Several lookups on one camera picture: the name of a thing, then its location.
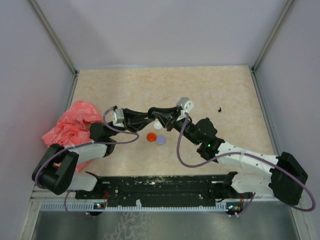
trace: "red disc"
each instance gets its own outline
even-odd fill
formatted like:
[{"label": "red disc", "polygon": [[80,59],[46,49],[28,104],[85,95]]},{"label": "red disc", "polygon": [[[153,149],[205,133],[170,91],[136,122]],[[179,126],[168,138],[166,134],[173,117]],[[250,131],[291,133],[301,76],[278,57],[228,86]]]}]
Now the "red disc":
[{"label": "red disc", "polygon": [[154,142],[154,141],[157,139],[157,136],[156,136],[153,132],[150,132],[150,133],[146,136],[146,139],[147,139],[149,142]]}]

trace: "gray floor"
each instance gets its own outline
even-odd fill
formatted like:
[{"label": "gray floor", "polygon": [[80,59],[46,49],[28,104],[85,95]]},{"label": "gray floor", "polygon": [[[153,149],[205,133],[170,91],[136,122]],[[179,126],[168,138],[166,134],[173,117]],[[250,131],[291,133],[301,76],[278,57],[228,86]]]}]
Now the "gray floor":
[{"label": "gray floor", "polygon": [[241,217],[214,212],[104,212],[75,219],[42,211],[33,240],[296,240],[290,208],[254,202]]}]

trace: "metal frame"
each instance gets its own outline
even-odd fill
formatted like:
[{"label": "metal frame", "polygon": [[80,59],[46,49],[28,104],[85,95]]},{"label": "metal frame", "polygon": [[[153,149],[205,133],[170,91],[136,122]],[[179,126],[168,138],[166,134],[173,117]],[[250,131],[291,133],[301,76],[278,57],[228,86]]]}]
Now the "metal frame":
[{"label": "metal frame", "polygon": [[[39,19],[40,23],[42,24],[44,30],[46,31],[47,35],[52,41],[52,44],[55,46],[56,50],[60,54],[62,60],[65,62],[65,64],[68,66],[70,71],[74,74],[74,79],[72,81],[71,87],[70,87],[70,92],[68,99],[66,101],[64,109],[68,109],[71,105],[73,95],[75,92],[79,72],[77,69],[74,67],[74,64],[68,55],[65,47],[63,44],[60,42],[59,38],[57,37],[56,33],[54,32],[53,28],[49,24],[46,16],[44,15],[43,11],[41,10],[39,4],[37,3],[36,0],[27,0],[30,3],[31,8],[33,9],[35,15]],[[271,119],[271,114],[268,110],[268,106],[266,103],[266,99],[263,94],[263,90],[261,87],[261,84],[259,82],[259,78],[257,76],[257,70],[259,69],[263,59],[267,55],[269,49],[272,47],[272,44],[274,40],[276,39],[279,31],[281,30],[281,27],[283,26],[285,20],[287,19],[288,15],[290,14],[291,10],[293,9],[294,3],[296,0],[288,0],[277,23],[275,24],[271,34],[269,35],[261,53],[259,54],[257,60],[255,61],[254,66],[251,69],[251,77],[254,83],[255,90],[257,92],[257,97],[260,102],[261,110],[263,113],[264,120],[266,122],[267,130],[271,139],[272,147],[273,150],[276,154],[279,154],[281,152],[281,146],[279,144],[279,141],[277,139],[277,134],[274,129],[274,125]],[[27,209],[27,213],[24,219],[24,224],[22,227],[22,230],[20,232],[19,239],[22,240],[30,240],[33,236],[34,228],[38,219],[39,211],[43,205],[43,202],[48,202],[48,201],[54,201],[54,202],[61,202],[65,198],[65,194],[62,195],[54,195],[48,190],[43,190],[39,189],[37,187],[34,187],[32,196],[29,202],[29,206]],[[69,199],[75,200],[74,194],[70,194]],[[299,204],[300,207],[305,206],[305,198],[301,199],[301,203]],[[274,201],[275,198],[272,196],[265,196],[265,195],[259,195],[258,197],[255,198],[255,201]],[[304,240],[315,240],[316,239],[316,233],[315,229],[312,228],[311,226],[312,221],[310,219],[310,216],[308,213],[297,211],[292,209],[292,214],[294,221],[296,223],[296,227],[299,233],[299,236],[301,239]]]}]

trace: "crumpled cloth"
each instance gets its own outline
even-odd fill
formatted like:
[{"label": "crumpled cloth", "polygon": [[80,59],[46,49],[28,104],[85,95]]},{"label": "crumpled cloth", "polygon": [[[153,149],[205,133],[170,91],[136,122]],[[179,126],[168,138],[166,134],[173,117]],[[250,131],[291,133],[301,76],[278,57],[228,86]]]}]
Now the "crumpled cloth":
[{"label": "crumpled cloth", "polygon": [[[42,136],[44,144],[72,146],[91,142],[89,128],[92,123],[102,122],[98,109],[90,102],[76,101],[62,115],[56,126]],[[76,172],[80,172],[89,161],[78,164]]]}]

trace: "pink fabric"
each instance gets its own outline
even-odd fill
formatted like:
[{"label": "pink fabric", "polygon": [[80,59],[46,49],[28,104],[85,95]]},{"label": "pink fabric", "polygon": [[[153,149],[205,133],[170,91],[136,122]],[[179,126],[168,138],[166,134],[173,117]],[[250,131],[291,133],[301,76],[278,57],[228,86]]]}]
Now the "pink fabric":
[{"label": "pink fabric", "polygon": [[[90,124],[102,122],[98,109],[87,101],[76,101],[62,115],[56,126],[42,136],[44,144],[71,146],[90,142]],[[80,172],[89,161],[78,164],[76,172]]]}]

